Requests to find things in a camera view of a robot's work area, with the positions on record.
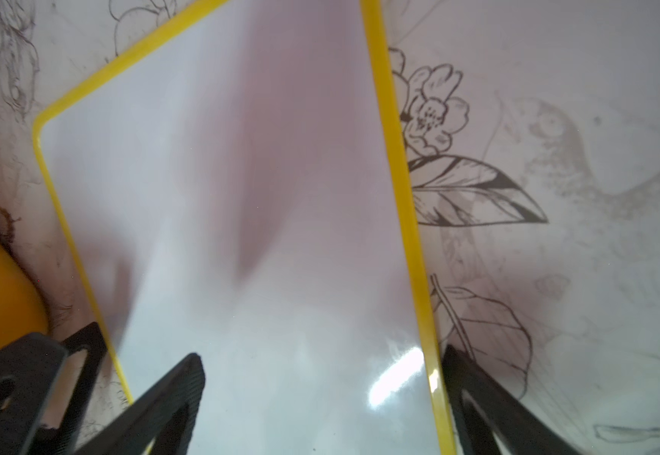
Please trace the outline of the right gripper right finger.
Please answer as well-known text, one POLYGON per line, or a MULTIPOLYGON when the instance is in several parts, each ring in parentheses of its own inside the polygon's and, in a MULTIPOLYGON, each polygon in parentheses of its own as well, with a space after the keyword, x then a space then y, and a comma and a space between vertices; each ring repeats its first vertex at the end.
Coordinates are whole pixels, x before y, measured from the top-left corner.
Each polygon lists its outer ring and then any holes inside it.
POLYGON ((465 454, 577 454, 467 355, 449 345, 442 359, 449 404, 465 454))

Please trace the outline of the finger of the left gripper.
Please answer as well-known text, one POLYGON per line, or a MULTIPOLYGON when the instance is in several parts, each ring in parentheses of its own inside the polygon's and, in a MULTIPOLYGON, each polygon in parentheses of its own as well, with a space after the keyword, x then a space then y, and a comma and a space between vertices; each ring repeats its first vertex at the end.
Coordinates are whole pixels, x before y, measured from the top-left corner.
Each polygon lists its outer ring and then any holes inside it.
POLYGON ((74 451, 107 353, 96 322, 65 339, 62 346, 68 350, 68 358, 47 397, 47 407, 33 442, 35 454, 74 451))
POLYGON ((0 349, 0 454, 30 451, 68 350, 39 333, 0 349))

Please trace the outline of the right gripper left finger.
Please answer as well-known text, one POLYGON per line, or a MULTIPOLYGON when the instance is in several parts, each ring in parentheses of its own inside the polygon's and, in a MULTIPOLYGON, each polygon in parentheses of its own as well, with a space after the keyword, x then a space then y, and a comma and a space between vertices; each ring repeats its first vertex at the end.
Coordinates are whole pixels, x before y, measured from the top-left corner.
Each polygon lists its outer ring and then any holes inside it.
POLYGON ((77 453, 186 454, 205 381, 201 357, 185 356, 77 453))

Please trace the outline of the yellow-framed whiteboard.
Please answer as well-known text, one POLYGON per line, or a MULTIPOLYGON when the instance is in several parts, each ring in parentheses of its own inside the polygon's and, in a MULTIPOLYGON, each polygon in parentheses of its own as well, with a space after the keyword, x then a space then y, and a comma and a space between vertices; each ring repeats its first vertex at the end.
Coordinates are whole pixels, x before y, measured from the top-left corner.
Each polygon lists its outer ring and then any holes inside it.
POLYGON ((34 124, 129 392, 202 361, 193 454, 440 453, 368 9, 197 2, 34 124))

